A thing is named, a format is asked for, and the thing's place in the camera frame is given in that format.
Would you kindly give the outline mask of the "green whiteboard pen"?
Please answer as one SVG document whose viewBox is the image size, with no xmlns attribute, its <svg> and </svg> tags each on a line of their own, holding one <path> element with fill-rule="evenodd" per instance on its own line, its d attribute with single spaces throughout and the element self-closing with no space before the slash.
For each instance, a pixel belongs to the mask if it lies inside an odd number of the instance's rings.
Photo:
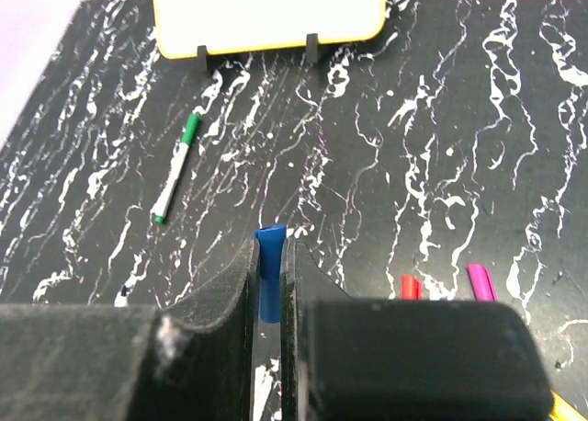
<svg viewBox="0 0 588 421">
<path fill-rule="evenodd" d="M 156 223 L 163 224 L 166 219 L 169 204 L 175 193 L 175 186 L 180 178 L 191 145 L 186 146 L 181 143 L 181 139 L 177 145 L 177 149 L 174 152 L 170 163 L 170 169 L 164 187 L 152 208 L 153 220 Z"/>
</svg>

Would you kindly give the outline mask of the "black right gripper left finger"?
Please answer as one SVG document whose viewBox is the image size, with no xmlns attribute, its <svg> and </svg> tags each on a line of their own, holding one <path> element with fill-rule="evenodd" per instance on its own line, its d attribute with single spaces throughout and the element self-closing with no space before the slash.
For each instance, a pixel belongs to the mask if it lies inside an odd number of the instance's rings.
<svg viewBox="0 0 588 421">
<path fill-rule="evenodd" d="M 4 420 L 246 420 L 258 248 L 176 304 L 5 304 Z"/>
</svg>

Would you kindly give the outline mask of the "blue whiteboard pen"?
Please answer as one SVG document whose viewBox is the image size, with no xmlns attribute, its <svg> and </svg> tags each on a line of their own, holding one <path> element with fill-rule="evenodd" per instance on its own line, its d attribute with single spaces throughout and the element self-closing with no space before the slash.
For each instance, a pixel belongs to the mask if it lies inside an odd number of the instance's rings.
<svg viewBox="0 0 588 421">
<path fill-rule="evenodd" d="M 129 306 L 128 295 L 129 295 L 129 289 L 127 288 L 126 285 L 122 285 L 121 289 L 119 290 L 119 292 L 114 300 L 114 306 L 115 307 L 128 307 Z"/>
</svg>

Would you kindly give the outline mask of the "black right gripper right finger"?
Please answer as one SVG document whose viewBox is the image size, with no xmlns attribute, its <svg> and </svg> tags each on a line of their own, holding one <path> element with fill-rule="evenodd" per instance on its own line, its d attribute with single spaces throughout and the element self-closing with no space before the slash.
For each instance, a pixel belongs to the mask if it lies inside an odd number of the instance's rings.
<svg viewBox="0 0 588 421">
<path fill-rule="evenodd" d="M 354 298 L 291 243 L 282 290 L 287 420 L 545 420 L 534 338 L 496 302 Z"/>
</svg>

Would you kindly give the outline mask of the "blue pen cap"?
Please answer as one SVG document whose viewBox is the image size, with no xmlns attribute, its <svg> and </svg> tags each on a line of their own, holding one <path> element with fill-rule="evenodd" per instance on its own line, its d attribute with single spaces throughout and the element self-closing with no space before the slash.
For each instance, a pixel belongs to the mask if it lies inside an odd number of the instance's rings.
<svg viewBox="0 0 588 421">
<path fill-rule="evenodd" d="M 254 237 L 259 245 L 259 317 L 268 324 L 280 321 L 281 257 L 287 237 L 285 224 L 275 224 L 257 230 Z"/>
</svg>

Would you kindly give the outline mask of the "green pen cap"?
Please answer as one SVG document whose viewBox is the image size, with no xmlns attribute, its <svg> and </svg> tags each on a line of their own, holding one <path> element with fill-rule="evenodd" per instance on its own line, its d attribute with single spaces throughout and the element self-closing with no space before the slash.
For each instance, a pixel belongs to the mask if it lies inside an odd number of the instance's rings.
<svg viewBox="0 0 588 421">
<path fill-rule="evenodd" d="M 186 146 L 190 146 L 193 143 L 194 138 L 197 135 L 199 123 L 200 116 L 198 113 L 192 113 L 189 115 L 181 138 L 181 143 L 185 144 Z"/>
</svg>

